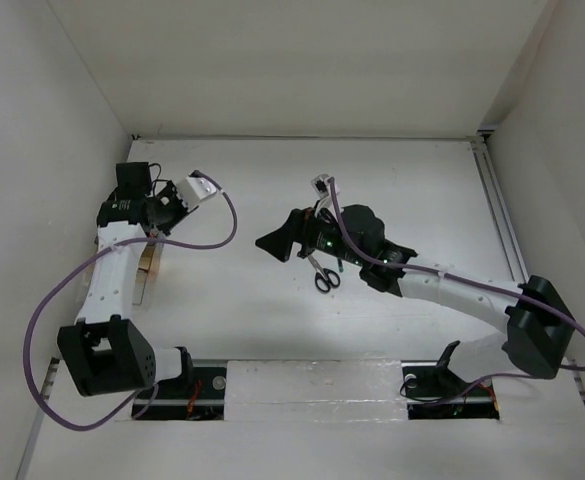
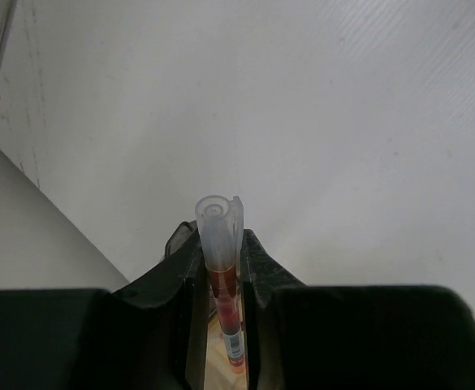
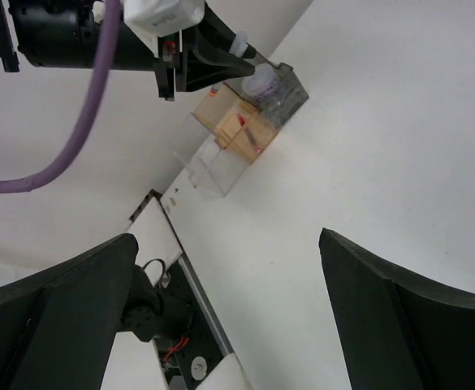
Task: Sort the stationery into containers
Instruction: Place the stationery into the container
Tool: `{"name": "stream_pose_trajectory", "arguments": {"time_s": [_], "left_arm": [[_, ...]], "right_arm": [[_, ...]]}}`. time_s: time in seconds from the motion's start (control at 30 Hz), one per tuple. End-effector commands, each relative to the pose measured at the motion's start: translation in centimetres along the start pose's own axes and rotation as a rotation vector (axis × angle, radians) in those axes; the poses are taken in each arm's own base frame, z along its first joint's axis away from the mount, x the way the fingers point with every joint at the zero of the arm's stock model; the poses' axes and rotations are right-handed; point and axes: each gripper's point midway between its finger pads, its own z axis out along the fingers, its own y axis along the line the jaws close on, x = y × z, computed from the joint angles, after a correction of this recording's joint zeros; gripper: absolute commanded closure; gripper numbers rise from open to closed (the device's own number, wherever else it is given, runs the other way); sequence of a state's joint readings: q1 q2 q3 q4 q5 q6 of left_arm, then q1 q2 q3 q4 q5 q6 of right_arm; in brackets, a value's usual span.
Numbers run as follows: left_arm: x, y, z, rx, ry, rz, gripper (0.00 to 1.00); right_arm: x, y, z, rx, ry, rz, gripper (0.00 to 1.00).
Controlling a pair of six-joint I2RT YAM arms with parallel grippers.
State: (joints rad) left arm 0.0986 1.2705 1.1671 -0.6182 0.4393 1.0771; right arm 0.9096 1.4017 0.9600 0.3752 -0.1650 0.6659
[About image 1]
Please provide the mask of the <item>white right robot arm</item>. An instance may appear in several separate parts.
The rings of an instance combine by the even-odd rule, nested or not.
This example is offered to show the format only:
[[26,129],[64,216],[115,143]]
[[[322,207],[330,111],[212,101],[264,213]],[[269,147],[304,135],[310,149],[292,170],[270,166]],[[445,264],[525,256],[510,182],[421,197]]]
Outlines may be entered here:
[[359,266],[360,279],[377,292],[431,302],[494,328],[493,335],[468,343],[454,340],[445,347],[432,372],[445,393],[458,393],[495,372],[551,380],[565,367],[575,321],[549,280],[536,275],[522,283],[467,278],[387,239],[384,222],[367,206],[346,206],[338,214],[319,206],[294,209],[255,245],[280,262],[289,261],[294,246],[302,259],[324,253]]

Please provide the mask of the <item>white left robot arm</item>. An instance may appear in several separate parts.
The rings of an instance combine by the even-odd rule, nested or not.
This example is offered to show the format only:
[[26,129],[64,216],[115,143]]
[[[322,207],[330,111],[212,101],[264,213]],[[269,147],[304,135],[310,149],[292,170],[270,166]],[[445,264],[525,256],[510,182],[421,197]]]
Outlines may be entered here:
[[168,234],[188,212],[174,183],[153,192],[147,162],[119,163],[117,186],[97,215],[100,258],[75,322],[57,345],[78,392],[96,396],[158,385],[173,396],[194,384],[193,362],[182,346],[154,348],[133,324],[139,261],[149,238]]

